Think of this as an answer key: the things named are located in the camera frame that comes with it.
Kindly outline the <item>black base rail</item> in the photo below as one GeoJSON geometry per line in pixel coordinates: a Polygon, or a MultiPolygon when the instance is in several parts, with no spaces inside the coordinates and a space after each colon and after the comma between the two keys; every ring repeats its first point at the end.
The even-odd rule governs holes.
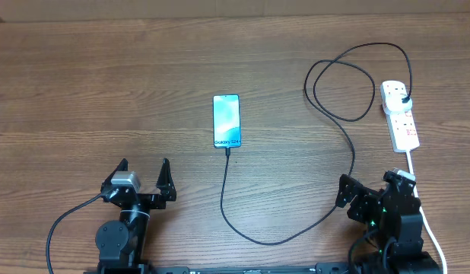
{"type": "Polygon", "coordinates": [[[186,266],[154,267],[142,266],[137,269],[90,270],[94,273],[149,273],[149,274],[349,274],[347,263],[317,263],[314,266],[255,266],[255,267],[220,267],[190,269],[186,266]]]}

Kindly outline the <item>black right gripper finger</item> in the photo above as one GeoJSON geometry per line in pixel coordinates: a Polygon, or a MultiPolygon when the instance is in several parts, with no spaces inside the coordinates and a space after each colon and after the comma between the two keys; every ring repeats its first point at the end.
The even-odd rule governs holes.
{"type": "Polygon", "coordinates": [[[344,208],[355,196],[364,195],[366,192],[364,185],[358,180],[355,180],[347,174],[342,174],[339,178],[335,205],[344,208]]]}
{"type": "Polygon", "coordinates": [[[384,173],[383,180],[387,183],[386,194],[411,195],[416,185],[415,181],[401,177],[390,170],[384,173]]]}

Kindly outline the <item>white charger plug adapter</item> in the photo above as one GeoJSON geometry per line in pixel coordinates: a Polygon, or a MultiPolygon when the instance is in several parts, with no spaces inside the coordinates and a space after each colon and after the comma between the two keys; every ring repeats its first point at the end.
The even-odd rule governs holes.
{"type": "Polygon", "coordinates": [[[412,99],[406,102],[403,100],[407,98],[406,94],[388,94],[383,95],[383,110],[387,115],[403,113],[411,110],[413,107],[412,99]]]}

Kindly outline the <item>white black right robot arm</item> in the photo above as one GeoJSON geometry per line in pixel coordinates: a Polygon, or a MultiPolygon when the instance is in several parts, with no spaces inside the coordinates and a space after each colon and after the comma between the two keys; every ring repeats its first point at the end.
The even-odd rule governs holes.
{"type": "Polygon", "coordinates": [[[423,251],[424,217],[413,194],[415,176],[399,169],[383,175],[386,187],[372,190],[347,174],[339,179],[335,205],[350,206],[347,216],[367,226],[348,251],[349,273],[440,273],[423,251]]]}

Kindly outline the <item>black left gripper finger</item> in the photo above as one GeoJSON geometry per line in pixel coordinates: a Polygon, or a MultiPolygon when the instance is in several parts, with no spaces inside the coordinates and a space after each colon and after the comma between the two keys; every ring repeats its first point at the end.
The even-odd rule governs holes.
{"type": "Polygon", "coordinates": [[[169,202],[176,201],[176,188],[171,176],[170,161],[167,158],[163,159],[156,187],[160,190],[160,197],[163,200],[169,202]]]}
{"type": "Polygon", "coordinates": [[[117,167],[114,169],[114,171],[102,182],[101,189],[103,190],[106,186],[109,186],[112,184],[111,180],[117,171],[127,171],[128,165],[129,165],[128,160],[126,158],[123,158],[120,161],[120,163],[117,165],[117,167]]]}

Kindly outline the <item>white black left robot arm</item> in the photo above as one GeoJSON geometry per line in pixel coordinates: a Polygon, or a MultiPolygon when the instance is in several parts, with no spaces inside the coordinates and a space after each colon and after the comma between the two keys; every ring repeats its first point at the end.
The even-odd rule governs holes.
{"type": "Polygon", "coordinates": [[[156,182],[159,193],[140,193],[140,186],[138,175],[129,170],[129,162],[124,158],[102,182],[99,194],[60,215],[49,229],[46,239],[45,256],[49,273],[54,273],[50,245],[57,225],[67,215],[98,199],[118,206],[120,215],[117,220],[107,221],[97,230],[95,244],[99,250],[99,263],[95,272],[154,273],[154,267],[142,257],[151,211],[165,209],[168,202],[176,200],[170,161],[163,159],[156,182]]]}

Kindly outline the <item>white power strip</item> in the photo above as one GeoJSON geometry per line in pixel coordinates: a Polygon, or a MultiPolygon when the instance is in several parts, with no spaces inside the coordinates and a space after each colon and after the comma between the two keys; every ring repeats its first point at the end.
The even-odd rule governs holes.
{"type": "MultiPolygon", "coordinates": [[[[381,98],[388,94],[407,94],[405,84],[400,81],[384,81],[380,85],[381,98]]],[[[389,127],[389,134],[394,152],[406,153],[420,146],[418,133],[414,122],[412,111],[397,113],[392,115],[386,114],[386,121],[389,127]]]]}

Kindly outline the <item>cardboard back panel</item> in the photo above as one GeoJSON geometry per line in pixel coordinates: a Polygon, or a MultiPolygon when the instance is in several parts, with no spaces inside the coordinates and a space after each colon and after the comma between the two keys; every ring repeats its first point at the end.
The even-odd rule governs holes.
{"type": "Polygon", "coordinates": [[[0,23],[470,12],[470,0],[0,0],[0,23]]]}

